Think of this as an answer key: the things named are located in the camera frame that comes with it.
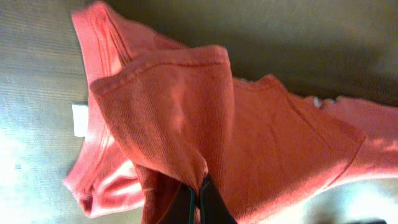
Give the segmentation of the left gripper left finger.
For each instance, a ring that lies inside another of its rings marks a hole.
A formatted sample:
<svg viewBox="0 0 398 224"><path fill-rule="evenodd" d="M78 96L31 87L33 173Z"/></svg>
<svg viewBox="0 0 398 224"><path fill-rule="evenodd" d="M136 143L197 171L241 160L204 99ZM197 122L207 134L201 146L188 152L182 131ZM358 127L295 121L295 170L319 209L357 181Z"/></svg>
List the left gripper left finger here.
<svg viewBox="0 0 398 224"><path fill-rule="evenodd" d="M195 191L181 184L172 203L159 220L158 224L194 224L195 199Z"/></svg>

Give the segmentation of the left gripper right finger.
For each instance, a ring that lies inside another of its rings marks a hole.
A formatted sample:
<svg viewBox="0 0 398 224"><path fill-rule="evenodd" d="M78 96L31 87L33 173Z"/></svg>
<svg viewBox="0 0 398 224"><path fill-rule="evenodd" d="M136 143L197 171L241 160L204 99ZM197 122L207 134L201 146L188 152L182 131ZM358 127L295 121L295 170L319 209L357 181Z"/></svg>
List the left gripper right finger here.
<svg viewBox="0 0 398 224"><path fill-rule="evenodd" d="M201 224L237 224L227 209L210 174L203 180L199 198Z"/></svg>

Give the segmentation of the orange t-shirt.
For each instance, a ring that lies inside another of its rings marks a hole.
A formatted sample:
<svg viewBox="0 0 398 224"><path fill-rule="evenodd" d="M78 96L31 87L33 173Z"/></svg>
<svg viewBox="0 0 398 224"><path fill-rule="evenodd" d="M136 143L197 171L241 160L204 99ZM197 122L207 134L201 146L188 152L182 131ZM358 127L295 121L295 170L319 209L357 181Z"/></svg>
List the orange t-shirt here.
<svg viewBox="0 0 398 224"><path fill-rule="evenodd" d="M88 128L64 185L90 218L142 207L158 223L181 184L210 174L237 223L260 223L337 185L397 177L397 109L302 98L271 75L234 78L228 52L190 48L98 1L72 21Z"/></svg>

